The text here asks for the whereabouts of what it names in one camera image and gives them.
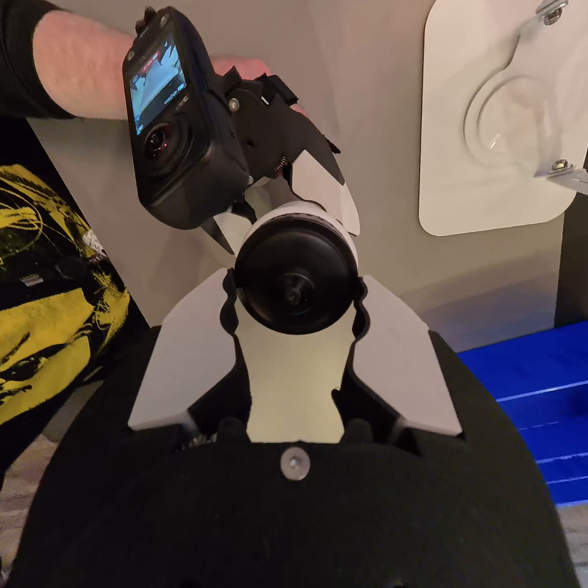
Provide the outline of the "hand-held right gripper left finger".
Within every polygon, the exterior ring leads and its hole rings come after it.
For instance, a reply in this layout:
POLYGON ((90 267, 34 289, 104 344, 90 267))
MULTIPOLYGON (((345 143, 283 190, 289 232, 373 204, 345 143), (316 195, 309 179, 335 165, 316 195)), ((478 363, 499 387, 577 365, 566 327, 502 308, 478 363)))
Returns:
POLYGON ((227 418, 247 427, 251 387, 236 300, 233 269, 220 269, 169 312, 129 416, 132 430, 180 425, 210 437, 227 418))

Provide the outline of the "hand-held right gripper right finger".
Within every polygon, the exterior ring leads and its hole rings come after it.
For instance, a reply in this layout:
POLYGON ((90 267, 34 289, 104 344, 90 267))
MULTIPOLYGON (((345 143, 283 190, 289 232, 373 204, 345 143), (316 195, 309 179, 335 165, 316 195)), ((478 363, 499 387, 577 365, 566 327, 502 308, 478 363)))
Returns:
POLYGON ((372 276, 359 279, 336 408, 345 428, 360 419, 376 443, 405 429, 449 437, 463 429, 427 324, 372 276))

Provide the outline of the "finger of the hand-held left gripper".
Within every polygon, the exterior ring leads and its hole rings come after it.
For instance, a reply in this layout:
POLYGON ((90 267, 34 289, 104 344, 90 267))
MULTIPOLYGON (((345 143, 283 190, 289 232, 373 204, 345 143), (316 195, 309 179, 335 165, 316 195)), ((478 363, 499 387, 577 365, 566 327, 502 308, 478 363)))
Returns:
POLYGON ((277 208, 272 196, 275 180, 263 179, 249 187, 229 208, 202 224, 203 231, 224 250, 238 256, 239 250, 253 225, 277 208))
POLYGON ((302 152, 291 164, 291 170, 293 194, 321 206, 349 234, 360 235, 359 214, 345 182, 336 180, 309 152, 302 152))

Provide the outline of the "white bottle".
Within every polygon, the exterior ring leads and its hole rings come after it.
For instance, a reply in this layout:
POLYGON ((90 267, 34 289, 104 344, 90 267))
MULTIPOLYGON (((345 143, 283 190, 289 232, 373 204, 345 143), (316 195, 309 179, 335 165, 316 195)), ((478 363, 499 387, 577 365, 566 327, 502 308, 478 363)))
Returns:
POLYGON ((339 205, 334 210, 324 210, 319 203, 311 201, 288 202, 277 208, 270 210, 269 212, 262 215, 246 232, 242 239, 241 246, 243 246, 248 238, 250 238, 254 231, 261 228, 263 224, 267 224, 269 221, 283 217, 287 215, 310 215, 312 217, 319 217, 322 220, 326 220, 328 223, 334 225, 336 229, 350 241, 347 235, 359 236, 360 235, 360 222, 357 210, 345 211, 342 210, 339 205))

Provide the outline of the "black bottle lid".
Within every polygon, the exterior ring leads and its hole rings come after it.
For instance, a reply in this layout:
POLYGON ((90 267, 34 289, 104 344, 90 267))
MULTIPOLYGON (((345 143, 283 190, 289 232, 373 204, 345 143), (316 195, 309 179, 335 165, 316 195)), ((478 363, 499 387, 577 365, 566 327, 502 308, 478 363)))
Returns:
POLYGON ((358 262, 334 223, 304 213, 274 217, 240 248, 234 281, 245 310, 281 334, 320 332, 346 313, 358 262))

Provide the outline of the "blue plastic bin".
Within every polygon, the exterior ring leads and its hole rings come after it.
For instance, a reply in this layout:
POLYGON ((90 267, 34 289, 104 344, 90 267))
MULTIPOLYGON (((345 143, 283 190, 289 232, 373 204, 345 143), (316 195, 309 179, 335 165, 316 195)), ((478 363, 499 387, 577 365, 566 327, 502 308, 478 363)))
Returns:
POLYGON ((554 503, 587 503, 587 320, 458 356, 519 430, 554 503))

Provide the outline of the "person's left forearm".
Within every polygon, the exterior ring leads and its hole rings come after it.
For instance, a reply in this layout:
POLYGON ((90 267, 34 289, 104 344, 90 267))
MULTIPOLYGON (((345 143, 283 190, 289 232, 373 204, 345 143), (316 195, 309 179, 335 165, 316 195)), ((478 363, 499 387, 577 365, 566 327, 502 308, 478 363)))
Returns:
POLYGON ((127 119, 132 42, 48 1, 1 1, 1 117, 127 119))

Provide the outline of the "person's left hand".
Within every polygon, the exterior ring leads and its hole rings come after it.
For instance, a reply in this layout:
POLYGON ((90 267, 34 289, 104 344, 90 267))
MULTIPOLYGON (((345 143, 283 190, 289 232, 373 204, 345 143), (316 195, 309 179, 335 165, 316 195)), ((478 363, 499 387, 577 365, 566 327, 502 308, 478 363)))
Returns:
POLYGON ((262 75, 271 76, 273 72, 269 69, 267 64, 258 58, 246 58, 241 56, 213 56, 212 65, 215 72, 224 76, 230 70, 235 68, 242 79, 254 80, 262 75))

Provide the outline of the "black yellow printed shirt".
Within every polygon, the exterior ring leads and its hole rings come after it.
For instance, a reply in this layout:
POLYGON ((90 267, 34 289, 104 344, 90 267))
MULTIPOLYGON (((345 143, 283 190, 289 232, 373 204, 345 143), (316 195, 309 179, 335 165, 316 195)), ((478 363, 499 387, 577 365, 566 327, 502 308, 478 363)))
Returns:
POLYGON ((71 394, 147 330, 29 122, 1 118, 1 485, 71 394))

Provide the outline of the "clear round stand foot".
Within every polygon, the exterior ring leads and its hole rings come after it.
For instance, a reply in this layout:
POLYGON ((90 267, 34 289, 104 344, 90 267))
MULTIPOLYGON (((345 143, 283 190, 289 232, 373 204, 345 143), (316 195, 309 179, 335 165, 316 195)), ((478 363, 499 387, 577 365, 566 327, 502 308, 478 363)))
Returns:
POLYGON ((587 1, 543 1, 518 29, 507 65, 470 101, 463 134, 482 165, 587 195, 587 171, 564 145, 586 115, 587 1))

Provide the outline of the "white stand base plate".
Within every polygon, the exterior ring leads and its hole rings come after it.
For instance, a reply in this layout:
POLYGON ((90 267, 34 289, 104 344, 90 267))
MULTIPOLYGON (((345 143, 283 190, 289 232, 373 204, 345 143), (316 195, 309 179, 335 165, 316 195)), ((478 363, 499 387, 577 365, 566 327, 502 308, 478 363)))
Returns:
MULTIPOLYGON (((463 134, 480 87, 504 69, 518 29, 543 1, 435 1, 424 29, 418 217, 433 236, 548 222, 576 192, 514 166, 482 165, 463 134)), ((567 156, 587 170, 587 115, 565 137, 567 156)))

